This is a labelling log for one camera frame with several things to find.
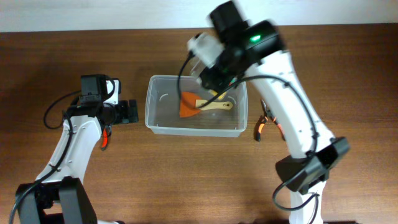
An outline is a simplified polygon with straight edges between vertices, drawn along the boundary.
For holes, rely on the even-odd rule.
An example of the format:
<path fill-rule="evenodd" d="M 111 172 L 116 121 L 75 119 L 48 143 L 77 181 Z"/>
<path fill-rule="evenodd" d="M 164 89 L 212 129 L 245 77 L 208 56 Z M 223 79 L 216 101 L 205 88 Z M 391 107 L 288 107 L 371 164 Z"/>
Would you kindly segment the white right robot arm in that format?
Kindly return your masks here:
<path fill-rule="evenodd" d="M 251 25 L 234 2 L 209 15 L 216 35 L 199 35 L 190 50 L 205 64 L 202 87 L 218 95 L 251 83 L 281 125 L 289 155 L 275 165 L 290 192 L 290 223 L 322 223 L 322 193 L 330 171 L 350 146 L 321 121 L 303 90 L 278 30 L 269 22 Z"/>

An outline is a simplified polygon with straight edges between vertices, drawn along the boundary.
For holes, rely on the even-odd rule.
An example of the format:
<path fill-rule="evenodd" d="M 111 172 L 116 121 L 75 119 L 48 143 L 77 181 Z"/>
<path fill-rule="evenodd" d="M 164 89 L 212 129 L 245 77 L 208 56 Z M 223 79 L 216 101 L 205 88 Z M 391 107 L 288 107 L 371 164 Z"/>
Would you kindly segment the clear plastic container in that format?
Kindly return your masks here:
<path fill-rule="evenodd" d="M 248 123 L 246 84 L 228 90 L 222 102 L 231 103 L 232 108 L 206 110 L 181 118 L 177 76 L 154 75 L 147 89 L 145 124 L 155 134 L 238 137 Z"/>

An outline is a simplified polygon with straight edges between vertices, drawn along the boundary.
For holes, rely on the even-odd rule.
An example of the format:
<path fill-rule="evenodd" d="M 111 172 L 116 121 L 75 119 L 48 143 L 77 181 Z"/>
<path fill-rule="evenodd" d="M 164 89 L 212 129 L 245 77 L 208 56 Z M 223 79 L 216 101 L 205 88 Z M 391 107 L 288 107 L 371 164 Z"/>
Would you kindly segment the orange scraper wooden handle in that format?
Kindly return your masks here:
<path fill-rule="evenodd" d="M 184 91 L 181 94 L 180 100 L 180 117 L 188 118 L 195 116 L 205 110 L 230 110 L 233 108 L 233 104 L 230 101 L 224 102 L 211 102 L 207 106 L 203 105 L 207 103 L 207 100 L 202 99 L 199 95 L 191 92 Z"/>

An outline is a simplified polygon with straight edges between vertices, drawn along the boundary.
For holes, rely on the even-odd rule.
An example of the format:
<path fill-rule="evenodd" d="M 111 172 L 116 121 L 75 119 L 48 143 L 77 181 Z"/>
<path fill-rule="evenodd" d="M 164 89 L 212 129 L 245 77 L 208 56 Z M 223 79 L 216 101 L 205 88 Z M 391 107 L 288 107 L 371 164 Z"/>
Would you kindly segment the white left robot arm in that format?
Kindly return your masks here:
<path fill-rule="evenodd" d="M 121 82 L 104 74 L 83 75 L 63 111 L 62 135 L 35 181 L 21 184 L 9 223 L 101 223 L 83 186 L 91 153 L 98 141 L 108 147 L 112 127 L 138 122 L 135 100 L 120 100 Z"/>

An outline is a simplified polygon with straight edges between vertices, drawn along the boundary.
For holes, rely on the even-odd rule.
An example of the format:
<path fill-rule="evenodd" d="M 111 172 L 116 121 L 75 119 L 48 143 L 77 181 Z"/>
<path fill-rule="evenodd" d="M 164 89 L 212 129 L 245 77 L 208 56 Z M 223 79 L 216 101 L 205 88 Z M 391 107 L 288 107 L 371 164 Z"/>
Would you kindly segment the orange handled pliers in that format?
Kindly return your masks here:
<path fill-rule="evenodd" d="M 274 116 L 270 108 L 266 105 L 264 100 L 261 100 L 263 115 L 259 117 L 256 126 L 254 128 L 254 139 L 259 142 L 261 140 L 261 133 L 268 121 L 272 121 L 277 127 L 280 132 L 281 138 L 285 141 L 284 130 L 282 125 L 278 122 L 277 117 Z"/>

